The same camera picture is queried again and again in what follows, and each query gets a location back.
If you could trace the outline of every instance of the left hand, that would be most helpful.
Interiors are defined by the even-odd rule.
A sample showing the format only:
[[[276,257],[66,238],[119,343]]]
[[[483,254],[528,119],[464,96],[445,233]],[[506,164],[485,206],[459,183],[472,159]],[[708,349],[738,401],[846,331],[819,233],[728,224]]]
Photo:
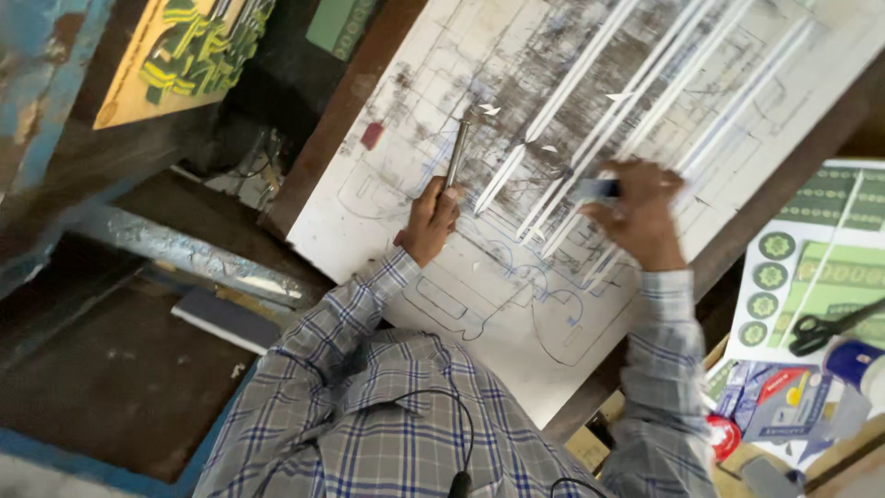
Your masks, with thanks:
[[[458,190],[445,187],[445,176],[431,178],[424,193],[412,201],[409,225],[394,240],[424,268],[443,249],[445,239],[455,231],[455,221],[461,215],[458,208]]]

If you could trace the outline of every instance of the glue tube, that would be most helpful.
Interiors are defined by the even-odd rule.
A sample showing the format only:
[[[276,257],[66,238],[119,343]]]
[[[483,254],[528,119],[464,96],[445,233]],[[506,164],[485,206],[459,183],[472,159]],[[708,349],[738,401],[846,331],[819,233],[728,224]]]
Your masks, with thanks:
[[[853,385],[874,408],[885,408],[885,351],[850,339],[827,353],[824,369]]]

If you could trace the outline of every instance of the green box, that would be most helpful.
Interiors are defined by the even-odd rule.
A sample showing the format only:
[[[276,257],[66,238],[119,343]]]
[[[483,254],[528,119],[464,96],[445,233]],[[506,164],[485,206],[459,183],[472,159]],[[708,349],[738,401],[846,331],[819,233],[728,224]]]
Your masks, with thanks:
[[[307,39],[346,61],[366,28],[376,0],[322,0],[307,28]]]

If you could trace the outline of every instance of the green circular label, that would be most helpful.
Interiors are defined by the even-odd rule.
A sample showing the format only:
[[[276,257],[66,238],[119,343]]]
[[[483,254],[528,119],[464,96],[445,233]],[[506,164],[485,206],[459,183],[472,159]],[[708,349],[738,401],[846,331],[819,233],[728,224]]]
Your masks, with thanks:
[[[765,320],[777,311],[778,300],[769,292],[757,292],[747,301],[747,311],[757,320]]]
[[[786,260],[796,250],[796,240],[788,233],[776,231],[759,240],[759,251],[769,260]]]
[[[741,327],[738,338],[741,344],[747,347],[754,347],[762,344],[768,335],[768,327],[762,322],[747,322]]]
[[[753,270],[753,283],[766,291],[780,289],[787,283],[787,269],[780,263],[762,263]]]

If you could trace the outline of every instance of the metal tool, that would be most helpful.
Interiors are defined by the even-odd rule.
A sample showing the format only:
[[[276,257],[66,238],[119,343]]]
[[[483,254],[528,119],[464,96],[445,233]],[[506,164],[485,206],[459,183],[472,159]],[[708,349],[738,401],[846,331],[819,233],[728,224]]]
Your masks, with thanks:
[[[877,300],[871,305],[862,307],[858,311],[831,322],[821,320],[814,315],[806,315],[796,322],[793,333],[796,340],[789,345],[789,351],[796,356],[806,356],[820,350],[833,337],[845,331],[849,331],[880,311],[885,311],[885,298]]]
[[[467,131],[470,130],[470,121],[460,120],[460,123],[460,126],[458,126],[458,136],[455,138],[455,147],[451,151],[449,171],[446,172],[445,176],[445,188],[440,192],[441,195],[445,189],[448,189],[455,183],[455,176],[458,174],[458,170],[461,167],[461,159],[464,155],[464,142],[467,139]],[[394,247],[399,247],[403,243],[404,235],[405,232],[402,230],[397,232],[396,237],[393,237]]]
[[[464,155],[464,141],[467,138],[467,132],[470,131],[470,121],[460,120],[458,126],[458,137],[455,138],[455,148],[451,152],[451,160],[449,162],[449,172],[445,176],[445,188],[449,188],[455,182],[455,175],[461,168],[461,158]]]

